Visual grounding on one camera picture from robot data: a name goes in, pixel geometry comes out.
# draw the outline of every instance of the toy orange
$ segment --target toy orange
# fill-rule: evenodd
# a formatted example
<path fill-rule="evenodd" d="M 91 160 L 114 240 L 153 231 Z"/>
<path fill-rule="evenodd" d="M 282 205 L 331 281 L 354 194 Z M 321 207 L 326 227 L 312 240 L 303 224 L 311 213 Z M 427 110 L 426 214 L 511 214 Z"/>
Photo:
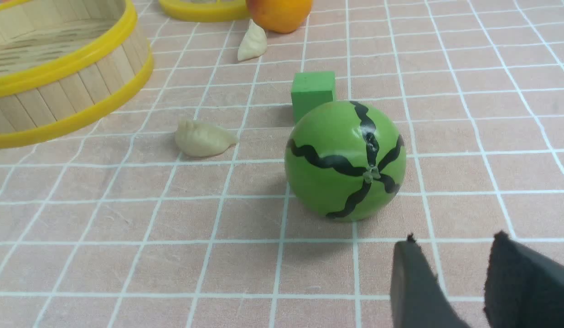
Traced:
<path fill-rule="evenodd" d="M 251 18 L 263 29 L 292 33 L 306 20 L 313 0 L 246 0 Z"/>

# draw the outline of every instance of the bamboo steamer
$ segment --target bamboo steamer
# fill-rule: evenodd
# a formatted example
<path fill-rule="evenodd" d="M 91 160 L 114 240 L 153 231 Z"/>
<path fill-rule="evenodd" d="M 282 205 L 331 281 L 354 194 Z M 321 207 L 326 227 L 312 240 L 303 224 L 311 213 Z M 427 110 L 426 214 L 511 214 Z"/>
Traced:
<path fill-rule="evenodd" d="M 86 127 L 121 107 L 153 70 L 130 0 L 0 5 L 0 148 Z"/>

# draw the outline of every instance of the yellow plastic ring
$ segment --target yellow plastic ring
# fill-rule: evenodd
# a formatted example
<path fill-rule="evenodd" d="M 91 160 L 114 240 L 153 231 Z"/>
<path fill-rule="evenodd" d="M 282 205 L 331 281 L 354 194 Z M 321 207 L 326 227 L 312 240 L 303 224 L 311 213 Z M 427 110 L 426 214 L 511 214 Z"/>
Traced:
<path fill-rule="evenodd" d="M 215 4 L 193 4 L 183 0 L 159 0 L 165 13 L 181 21 L 236 21 L 249 17 L 245 0 L 221 2 Z"/>
<path fill-rule="evenodd" d="M 123 104 L 128 102 L 128 100 L 134 97 L 134 95 L 136 95 L 147 83 L 148 79 L 152 75 L 153 69 L 154 58 L 152 56 L 152 49 L 148 46 L 148 59 L 144 63 L 140 72 L 136 74 L 134 79 L 126 83 L 114 94 L 104 100 L 101 100 L 90 108 L 49 125 L 29 129 L 27 131 L 0 134 L 0 148 L 15 148 L 42 143 L 44 141 L 62 137 L 98 121 L 100 118 L 103 118 L 117 108 L 120 108 Z"/>

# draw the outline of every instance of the green cube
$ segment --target green cube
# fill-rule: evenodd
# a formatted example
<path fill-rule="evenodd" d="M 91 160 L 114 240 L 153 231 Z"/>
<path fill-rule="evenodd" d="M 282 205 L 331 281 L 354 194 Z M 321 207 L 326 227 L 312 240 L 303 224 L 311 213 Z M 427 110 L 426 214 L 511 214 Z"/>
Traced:
<path fill-rule="evenodd" d="M 292 84 L 294 123 L 318 106 L 336 100 L 336 76 L 334 72 L 299 72 Z"/>

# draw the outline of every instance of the toy watermelon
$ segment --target toy watermelon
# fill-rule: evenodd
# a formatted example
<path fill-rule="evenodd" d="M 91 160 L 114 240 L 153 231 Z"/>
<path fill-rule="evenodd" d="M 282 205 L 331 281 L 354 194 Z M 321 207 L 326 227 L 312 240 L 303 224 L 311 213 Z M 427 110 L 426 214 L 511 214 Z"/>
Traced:
<path fill-rule="evenodd" d="M 397 194 L 405 145 L 377 108 L 327 102 L 296 125 L 286 146 L 290 188 L 309 208 L 333 220 L 369 218 Z"/>

